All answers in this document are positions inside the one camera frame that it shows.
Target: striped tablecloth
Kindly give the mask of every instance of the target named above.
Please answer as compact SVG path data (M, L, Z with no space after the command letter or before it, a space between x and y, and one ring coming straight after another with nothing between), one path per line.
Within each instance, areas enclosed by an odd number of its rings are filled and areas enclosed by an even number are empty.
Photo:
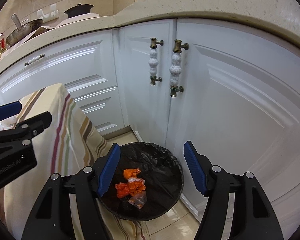
M49 111L50 127L33 139L37 166L4 188L4 211L9 231L16 240L31 208L49 176L76 174L108 153L111 145L98 133L91 121L70 97L62 84L36 91L21 100L22 110L17 122ZM76 239L83 240L75 195L70 195L71 212ZM150 239L145 222L121 220L98 203L103 220L114 240Z

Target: black trash bag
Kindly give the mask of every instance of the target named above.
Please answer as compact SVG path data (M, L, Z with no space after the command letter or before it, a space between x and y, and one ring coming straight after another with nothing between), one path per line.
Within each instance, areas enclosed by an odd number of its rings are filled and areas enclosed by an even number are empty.
M118 166L101 203L125 220L148 221L165 214L177 203L183 189L183 172L177 158L153 143L130 143L120 150ZM128 202L131 195L119 199L115 188L115 184L127 183L123 177L125 169L137 168L141 170L137 177L146 181L147 201L141 209Z

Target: white cabinet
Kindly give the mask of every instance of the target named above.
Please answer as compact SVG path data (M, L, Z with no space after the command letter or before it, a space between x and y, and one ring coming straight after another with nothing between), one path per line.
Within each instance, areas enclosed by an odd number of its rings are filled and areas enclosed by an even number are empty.
M175 38L176 20L162 20L120 29L121 68L128 121L141 141L165 145L170 108L169 66ZM158 45L157 77L150 85L150 39Z
M184 92L171 101L166 147L183 167L184 202L201 219L207 199L183 157L191 140L212 164L255 174L287 238L300 224L300 51L262 31L212 20L178 20L177 39L189 49L181 53ZM231 196L225 236L233 204Z
M42 58L25 65L43 54ZM0 105L55 83L63 83L101 134L124 127L112 30L57 42L12 65L0 75Z

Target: white drawer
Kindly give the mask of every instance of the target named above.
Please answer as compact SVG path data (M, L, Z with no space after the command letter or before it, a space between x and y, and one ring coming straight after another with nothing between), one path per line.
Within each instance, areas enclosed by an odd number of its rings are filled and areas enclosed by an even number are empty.
M112 31L59 41L15 63L0 75L0 104L55 83L63 83L73 97L116 86Z
M124 128L118 87L74 98L74 101L101 135Z

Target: beige stone countertop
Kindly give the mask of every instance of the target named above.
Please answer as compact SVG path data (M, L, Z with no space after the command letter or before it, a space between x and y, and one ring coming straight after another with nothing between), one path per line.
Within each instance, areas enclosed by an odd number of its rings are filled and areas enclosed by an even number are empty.
M273 33L300 48L300 5L296 0L138 0L114 16L70 23L27 41L0 61L0 73L26 55L71 36L176 17L238 22Z

